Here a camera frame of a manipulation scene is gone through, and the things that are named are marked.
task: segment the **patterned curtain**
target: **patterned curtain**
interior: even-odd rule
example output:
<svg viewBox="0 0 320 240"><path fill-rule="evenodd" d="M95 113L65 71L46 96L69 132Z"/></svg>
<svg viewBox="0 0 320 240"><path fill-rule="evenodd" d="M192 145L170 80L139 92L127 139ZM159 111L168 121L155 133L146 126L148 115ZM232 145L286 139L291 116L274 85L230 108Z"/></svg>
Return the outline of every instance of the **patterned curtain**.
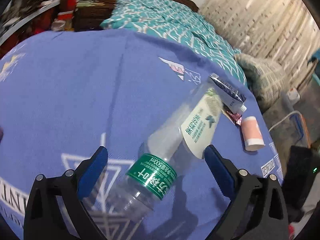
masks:
<svg viewBox="0 0 320 240"><path fill-rule="evenodd" d="M320 31L302 0L205 0L200 13L234 48L277 61L291 86L313 72Z"/></svg>

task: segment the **blue gripper pad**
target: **blue gripper pad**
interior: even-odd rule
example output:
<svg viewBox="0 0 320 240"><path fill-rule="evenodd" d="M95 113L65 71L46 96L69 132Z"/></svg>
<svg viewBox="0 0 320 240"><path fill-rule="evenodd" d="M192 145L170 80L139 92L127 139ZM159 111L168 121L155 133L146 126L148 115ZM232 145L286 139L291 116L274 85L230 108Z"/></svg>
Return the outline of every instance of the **blue gripper pad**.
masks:
<svg viewBox="0 0 320 240"><path fill-rule="evenodd" d="M204 159L222 194L233 201L236 196L235 179L232 177L222 160L228 161L228 166L231 166L233 171L237 171L236 167L230 160L223 159L213 145L207 146L204 150Z"/></svg>
<svg viewBox="0 0 320 240"><path fill-rule="evenodd" d="M79 179L77 192L78 199L82 199L90 195L100 174L108 163L108 151L105 147L100 146L91 159L85 161L91 161L91 164Z"/></svg>

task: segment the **teal bedding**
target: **teal bedding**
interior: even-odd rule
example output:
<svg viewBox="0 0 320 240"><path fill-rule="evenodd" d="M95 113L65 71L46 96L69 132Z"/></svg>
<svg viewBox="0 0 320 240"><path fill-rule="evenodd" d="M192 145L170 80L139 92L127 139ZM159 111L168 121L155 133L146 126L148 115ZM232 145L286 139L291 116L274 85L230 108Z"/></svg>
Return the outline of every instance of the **teal bedding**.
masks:
<svg viewBox="0 0 320 240"><path fill-rule="evenodd" d="M215 33L211 24L186 5L171 0L117 0L112 16L100 26L132 29L187 45L247 85L244 72L233 56L240 50L233 49Z"/></svg>

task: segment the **bird illustration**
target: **bird illustration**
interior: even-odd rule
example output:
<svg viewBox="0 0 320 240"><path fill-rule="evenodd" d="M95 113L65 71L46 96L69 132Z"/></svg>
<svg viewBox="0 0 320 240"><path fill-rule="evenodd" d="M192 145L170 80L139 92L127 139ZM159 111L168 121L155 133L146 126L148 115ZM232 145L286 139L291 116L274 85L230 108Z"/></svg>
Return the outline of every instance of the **bird illustration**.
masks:
<svg viewBox="0 0 320 240"><path fill-rule="evenodd" d="M216 122L212 115L208 115L206 120L209 121L209 128L211 128L212 124Z"/></svg>

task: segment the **curtain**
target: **curtain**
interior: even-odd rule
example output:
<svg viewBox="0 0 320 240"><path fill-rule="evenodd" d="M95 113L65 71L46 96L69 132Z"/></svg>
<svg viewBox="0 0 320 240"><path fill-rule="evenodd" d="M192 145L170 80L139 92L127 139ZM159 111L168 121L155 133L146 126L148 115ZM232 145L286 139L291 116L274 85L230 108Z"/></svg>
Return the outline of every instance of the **curtain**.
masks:
<svg viewBox="0 0 320 240"><path fill-rule="evenodd" d="M234 48L277 61L292 87L313 72L320 31L302 0L205 0L200 13Z"/></svg>

